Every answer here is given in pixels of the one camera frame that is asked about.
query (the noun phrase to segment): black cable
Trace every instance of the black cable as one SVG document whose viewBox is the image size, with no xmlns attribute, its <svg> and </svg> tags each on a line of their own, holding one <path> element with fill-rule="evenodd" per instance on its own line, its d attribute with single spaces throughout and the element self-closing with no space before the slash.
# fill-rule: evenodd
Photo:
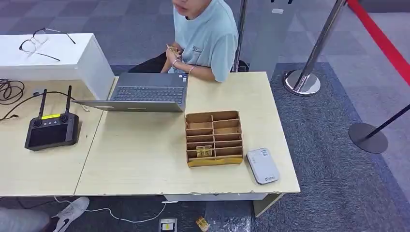
<svg viewBox="0 0 410 232">
<path fill-rule="evenodd" d="M 62 94 L 62 95 L 64 95 L 64 96 L 68 97 L 68 95 L 65 94 L 65 93 L 63 93 L 63 92 L 58 92 L 58 91 L 50 91 L 50 92 L 47 92 L 47 94 L 49 94 L 49 93 L 58 93 L 58 94 Z M 7 116 L 8 116 L 9 114 L 11 114 L 11 112 L 12 112 L 13 110 L 15 110 L 17 107 L 19 107 L 21 104 L 27 102 L 27 101 L 30 100 L 30 99 L 33 99 L 33 98 L 36 98 L 36 97 L 39 97 L 39 96 L 42 96 L 42 95 L 44 95 L 44 93 L 39 93 L 39 94 L 37 94 L 37 95 L 35 95 L 35 96 L 31 96 L 31 97 L 29 97 L 29 98 L 23 100 L 23 101 L 20 102 L 19 104 L 15 105 L 8 113 L 6 113 L 6 115 L 5 115 L 3 118 L 0 118 L 0 122 L 1 122 L 1 121 L 4 121 L 4 120 L 8 120 L 8 119 L 13 118 L 13 117 L 19 117 L 18 115 L 11 115 L 10 117 L 7 117 Z"/>
<path fill-rule="evenodd" d="M 56 201 L 52 200 L 52 201 L 47 201 L 47 202 L 40 203 L 40 204 L 37 204 L 37 205 L 34 205 L 34 206 L 26 207 L 26 206 L 23 205 L 23 203 L 20 201 L 20 199 L 19 199 L 18 197 L 16 197 L 15 199 L 17 200 L 18 204 L 19 204 L 23 209 L 33 209 L 33 208 L 38 207 L 38 206 L 41 206 L 41 205 L 45 205 L 45 204 L 48 204 L 48 203 L 51 203 L 51 202 L 56 202 Z"/>
<path fill-rule="evenodd" d="M 11 83 L 19 83 L 22 86 L 12 86 Z M 24 88 L 24 83 L 21 81 L 10 81 L 7 79 L 0 79 L 0 95 L 3 95 L 2 97 L 0 97 L 0 105 L 11 105 L 19 101 L 23 97 Z M 18 89 L 18 93 L 12 95 L 13 89 Z"/>
</svg>

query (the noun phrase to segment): white portable device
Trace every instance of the white portable device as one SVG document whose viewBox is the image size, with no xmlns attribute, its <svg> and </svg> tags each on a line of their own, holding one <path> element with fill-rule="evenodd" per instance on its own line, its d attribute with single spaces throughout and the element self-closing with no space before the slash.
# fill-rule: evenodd
<svg viewBox="0 0 410 232">
<path fill-rule="evenodd" d="M 267 148 L 250 151 L 246 157 L 259 184 L 263 185 L 279 179 L 279 171 Z"/>
</svg>

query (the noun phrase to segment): white table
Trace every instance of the white table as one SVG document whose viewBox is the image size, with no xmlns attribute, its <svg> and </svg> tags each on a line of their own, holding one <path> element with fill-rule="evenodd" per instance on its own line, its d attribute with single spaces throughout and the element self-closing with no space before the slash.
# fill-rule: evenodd
<svg viewBox="0 0 410 232">
<path fill-rule="evenodd" d="M 70 34 L 76 44 L 66 34 L 46 36 L 44 44 L 37 43 L 36 52 L 61 61 L 20 51 L 21 43 L 32 35 L 0 35 L 0 79 L 82 80 L 95 99 L 106 100 L 114 74 L 94 34 Z"/>
<path fill-rule="evenodd" d="M 186 114 L 238 110 L 244 151 L 267 147 L 280 179 L 255 181 L 239 165 L 189 168 L 185 114 L 104 112 L 76 195 L 165 195 L 169 201 L 254 200 L 257 216 L 299 184 L 264 72 L 231 73 L 223 83 L 190 77 Z"/>
</svg>

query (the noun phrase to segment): bracelet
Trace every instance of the bracelet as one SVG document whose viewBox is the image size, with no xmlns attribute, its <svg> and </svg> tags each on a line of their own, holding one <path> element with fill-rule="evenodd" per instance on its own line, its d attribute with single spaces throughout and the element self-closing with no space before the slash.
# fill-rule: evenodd
<svg viewBox="0 0 410 232">
<path fill-rule="evenodd" d="M 191 74 L 193 68 L 195 68 L 195 67 L 196 67 L 196 65 L 194 65 L 194 66 L 190 69 L 190 71 L 188 72 L 188 76 Z"/>
<path fill-rule="evenodd" d="M 172 63 L 172 67 L 173 67 L 174 69 L 176 69 L 176 67 L 175 67 L 174 65 L 175 65 L 175 63 L 176 63 L 177 61 L 181 61 L 181 59 L 176 59 L 176 60 L 174 60 L 174 62 Z"/>
</svg>

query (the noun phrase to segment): table leg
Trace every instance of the table leg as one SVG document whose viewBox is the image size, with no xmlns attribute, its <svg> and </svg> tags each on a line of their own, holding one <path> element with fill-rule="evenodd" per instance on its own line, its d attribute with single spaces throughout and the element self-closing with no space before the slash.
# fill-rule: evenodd
<svg viewBox="0 0 410 232">
<path fill-rule="evenodd" d="M 283 197 L 283 195 L 285 195 L 285 193 L 270 193 L 263 200 L 253 201 L 253 211 L 255 212 L 255 217 L 258 218 L 269 207 Z"/>
</svg>

